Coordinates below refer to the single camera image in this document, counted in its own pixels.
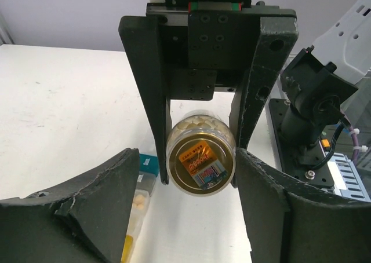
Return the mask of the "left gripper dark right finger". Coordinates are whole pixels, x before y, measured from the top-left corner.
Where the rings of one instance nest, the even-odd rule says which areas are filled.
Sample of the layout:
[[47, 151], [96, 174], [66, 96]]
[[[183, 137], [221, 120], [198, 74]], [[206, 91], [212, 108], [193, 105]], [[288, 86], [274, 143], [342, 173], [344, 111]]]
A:
[[236, 151], [253, 262], [369, 262], [370, 204], [327, 193]]

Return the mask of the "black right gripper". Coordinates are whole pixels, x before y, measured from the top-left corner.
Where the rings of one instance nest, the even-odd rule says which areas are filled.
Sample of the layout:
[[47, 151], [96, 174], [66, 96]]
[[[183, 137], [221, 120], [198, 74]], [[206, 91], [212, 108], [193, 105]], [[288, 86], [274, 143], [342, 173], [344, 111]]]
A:
[[170, 98], [211, 100], [237, 87], [229, 124], [246, 149], [299, 32], [293, 9], [252, 0], [163, 0], [148, 3], [146, 15], [123, 16], [118, 32], [167, 185]]

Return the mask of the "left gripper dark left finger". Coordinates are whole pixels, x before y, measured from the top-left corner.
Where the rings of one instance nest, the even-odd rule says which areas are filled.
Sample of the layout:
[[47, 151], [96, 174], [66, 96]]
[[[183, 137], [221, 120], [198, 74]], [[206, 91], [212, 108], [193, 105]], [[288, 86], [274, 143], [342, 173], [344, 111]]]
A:
[[120, 262], [140, 168], [127, 148], [26, 198], [1, 200], [2, 262]]

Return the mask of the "clear glass pill bottle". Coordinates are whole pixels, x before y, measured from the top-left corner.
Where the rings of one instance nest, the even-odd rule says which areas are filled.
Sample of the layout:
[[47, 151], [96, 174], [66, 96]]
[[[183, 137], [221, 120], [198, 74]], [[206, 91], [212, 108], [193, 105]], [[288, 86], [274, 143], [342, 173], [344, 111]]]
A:
[[228, 125], [210, 111], [193, 110], [172, 128], [166, 143], [166, 158], [173, 161], [199, 141], [206, 141], [218, 157], [235, 156], [236, 142]]

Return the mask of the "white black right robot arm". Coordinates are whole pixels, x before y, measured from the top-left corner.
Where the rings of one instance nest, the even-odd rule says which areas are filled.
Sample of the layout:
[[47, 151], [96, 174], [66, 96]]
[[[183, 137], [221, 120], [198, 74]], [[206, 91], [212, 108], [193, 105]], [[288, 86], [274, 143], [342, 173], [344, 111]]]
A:
[[370, 0], [357, 0], [288, 66], [299, 36], [296, 12], [262, 1], [149, 0], [146, 14], [122, 17], [118, 31], [164, 184], [172, 100], [209, 101], [216, 91], [233, 92], [230, 128], [245, 148], [280, 79], [290, 100], [281, 133], [295, 155], [342, 118], [341, 103], [370, 69]]

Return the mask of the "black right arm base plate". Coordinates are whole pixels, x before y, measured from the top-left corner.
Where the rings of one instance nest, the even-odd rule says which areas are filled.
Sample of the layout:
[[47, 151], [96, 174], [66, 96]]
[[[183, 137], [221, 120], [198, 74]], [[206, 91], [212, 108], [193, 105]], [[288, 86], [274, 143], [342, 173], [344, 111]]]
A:
[[275, 160], [279, 169], [317, 188], [334, 187], [333, 177], [327, 164], [315, 170], [314, 176], [309, 178], [308, 171], [325, 157], [325, 153], [319, 140], [309, 145], [300, 142], [304, 134], [299, 133], [300, 129], [291, 113], [291, 107], [285, 103], [285, 100], [270, 99], [268, 113], [271, 120], [270, 131], [277, 145]]

